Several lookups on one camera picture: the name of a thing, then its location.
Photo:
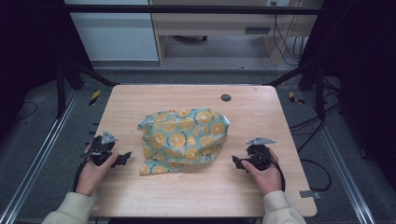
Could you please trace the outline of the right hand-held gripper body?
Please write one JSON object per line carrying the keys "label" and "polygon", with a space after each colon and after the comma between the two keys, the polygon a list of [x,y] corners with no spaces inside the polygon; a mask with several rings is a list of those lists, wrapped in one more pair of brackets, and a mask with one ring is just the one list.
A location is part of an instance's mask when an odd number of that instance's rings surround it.
{"label": "right hand-held gripper body", "polygon": [[273,157],[266,144],[273,144],[274,139],[261,136],[247,141],[247,154],[250,156],[248,161],[258,170],[264,171],[273,163]]}

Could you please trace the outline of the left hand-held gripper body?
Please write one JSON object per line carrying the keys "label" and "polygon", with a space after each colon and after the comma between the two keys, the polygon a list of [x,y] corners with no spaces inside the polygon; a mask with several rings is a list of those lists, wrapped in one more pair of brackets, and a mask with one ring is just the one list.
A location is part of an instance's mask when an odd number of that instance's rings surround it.
{"label": "left hand-held gripper body", "polygon": [[97,135],[92,139],[88,151],[82,155],[82,158],[91,159],[95,165],[100,166],[112,155],[112,148],[117,141],[118,138],[115,135],[103,131],[102,135]]}

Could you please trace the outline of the person's right hand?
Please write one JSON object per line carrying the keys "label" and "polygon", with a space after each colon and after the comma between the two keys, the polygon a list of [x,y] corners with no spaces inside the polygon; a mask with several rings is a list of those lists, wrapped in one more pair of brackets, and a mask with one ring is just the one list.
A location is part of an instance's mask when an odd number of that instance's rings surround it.
{"label": "person's right hand", "polygon": [[253,176],[263,195],[282,190],[281,174],[273,164],[264,171],[256,169],[248,161],[242,161],[242,165]]}

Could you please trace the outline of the person's left hand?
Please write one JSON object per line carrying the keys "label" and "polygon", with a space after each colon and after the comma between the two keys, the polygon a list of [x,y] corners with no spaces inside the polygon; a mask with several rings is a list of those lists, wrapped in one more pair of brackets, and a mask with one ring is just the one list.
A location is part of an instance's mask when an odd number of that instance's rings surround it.
{"label": "person's left hand", "polygon": [[111,155],[100,166],[97,166],[93,161],[87,161],[79,175],[75,193],[91,197],[118,156],[118,153]]}

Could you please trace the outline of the teal cloth with orange print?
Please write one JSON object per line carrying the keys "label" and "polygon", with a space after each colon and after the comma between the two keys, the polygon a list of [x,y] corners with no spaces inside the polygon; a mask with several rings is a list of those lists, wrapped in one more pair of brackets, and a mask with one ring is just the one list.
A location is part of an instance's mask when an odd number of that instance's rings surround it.
{"label": "teal cloth with orange print", "polygon": [[137,125],[143,133],[141,175],[179,172],[212,162],[227,139],[230,122],[210,108],[167,110],[146,115]]}

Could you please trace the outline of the black metal stand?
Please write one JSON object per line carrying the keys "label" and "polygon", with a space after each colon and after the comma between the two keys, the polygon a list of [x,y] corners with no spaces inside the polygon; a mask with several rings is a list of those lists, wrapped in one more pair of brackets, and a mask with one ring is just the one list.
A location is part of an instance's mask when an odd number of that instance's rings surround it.
{"label": "black metal stand", "polygon": [[118,85],[117,82],[113,82],[105,77],[102,77],[97,74],[93,69],[88,68],[75,61],[60,62],[56,68],[58,97],[57,119],[59,119],[66,110],[64,82],[67,81],[73,90],[80,90],[84,86],[84,82],[80,77],[80,74],[85,74],[108,87],[114,87]]}
{"label": "black metal stand", "polygon": [[325,109],[324,109],[324,78],[325,73],[320,63],[314,63],[309,61],[297,66],[295,69],[288,72],[286,75],[279,77],[273,81],[267,83],[267,86],[276,87],[281,83],[295,77],[302,75],[298,86],[302,91],[309,90],[313,84],[315,87],[315,111],[321,120],[325,120]]}

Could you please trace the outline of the white cabinet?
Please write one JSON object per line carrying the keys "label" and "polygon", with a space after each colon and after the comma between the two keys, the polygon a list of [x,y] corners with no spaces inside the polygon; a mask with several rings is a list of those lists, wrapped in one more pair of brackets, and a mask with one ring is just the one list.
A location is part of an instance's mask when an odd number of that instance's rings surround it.
{"label": "white cabinet", "polygon": [[71,13],[91,61],[157,61],[149,13]]}

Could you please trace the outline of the dark curtain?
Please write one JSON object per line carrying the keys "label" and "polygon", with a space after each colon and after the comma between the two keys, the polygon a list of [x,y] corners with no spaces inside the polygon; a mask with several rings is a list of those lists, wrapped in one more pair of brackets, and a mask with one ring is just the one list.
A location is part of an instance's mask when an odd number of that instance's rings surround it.
{"label": "dark curtain", "polygon": [[58,50],[91,69],[64,0],[0,0],[0,140],[31,89],[56,78]]}
{"label": "dark curtain", "polygon": [[[319,55],[364,148],[396,190],[396,0],[323,0],[302,61]],[[336,26],[332,42],[317,53]]]}

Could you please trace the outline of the grey metal table bracket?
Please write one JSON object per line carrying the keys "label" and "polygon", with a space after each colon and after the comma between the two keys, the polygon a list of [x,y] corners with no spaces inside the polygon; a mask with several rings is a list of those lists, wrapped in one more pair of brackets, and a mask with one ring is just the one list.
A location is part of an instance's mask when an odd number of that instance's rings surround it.
{"label": "grey metal table bracket", "polygon": [[300,196],[302,198],[313,198],[314,200],[321,198],[321,194],[315,190],[301,190]]}

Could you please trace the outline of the aluminium floor rail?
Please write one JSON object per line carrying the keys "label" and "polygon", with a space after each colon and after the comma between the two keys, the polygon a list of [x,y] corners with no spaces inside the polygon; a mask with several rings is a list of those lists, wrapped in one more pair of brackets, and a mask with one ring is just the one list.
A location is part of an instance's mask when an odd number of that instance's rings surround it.
{"label": "aluminium floor rail", "polygon": [[41,148],[38,150],[33,162],[31,163],[28,171],[24,175],[13,197],[11,198],[5,210],[0,214],[0,224],[13,224],[13,222],[15,221],[39,173],[41,172],[48,155],[51,153],[52,148],[56,143],[58,136],[60,135],[60,132],[63,129],[69,117],[69,114],[75,105],[78,95],[79,91],[70,91],[70,95],[66,101],[64,112],[59,118],[54,121],[49,133],[45,138],[45,141],[41,145]]}
{"label": "aluminium floor rail", "polygon": [[339,134],[345,133],[343,117],[338,114],[340,105],[334,93],[325,95],[324,108],[325,120],[311,125],[311,139],[299,151],[309,186],[321,194],[321,198],[315,200],[318,212],[308,221],[375,224],[374,216],[343,158],[342,146],[331,132],[332,127],[337,127]]}

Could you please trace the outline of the black horizontal frame bar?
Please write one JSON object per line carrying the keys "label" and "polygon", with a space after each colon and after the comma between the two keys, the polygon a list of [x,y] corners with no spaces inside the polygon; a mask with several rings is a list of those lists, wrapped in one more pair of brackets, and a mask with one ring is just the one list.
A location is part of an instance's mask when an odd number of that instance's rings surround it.
{"label": "black horizontal frame bar", "polygon": [[321,7],[236,7],[236,6],[143,6],[65,5],[68,12],[82,13],[192,13],[192,14],[276,14],[319,15]]}

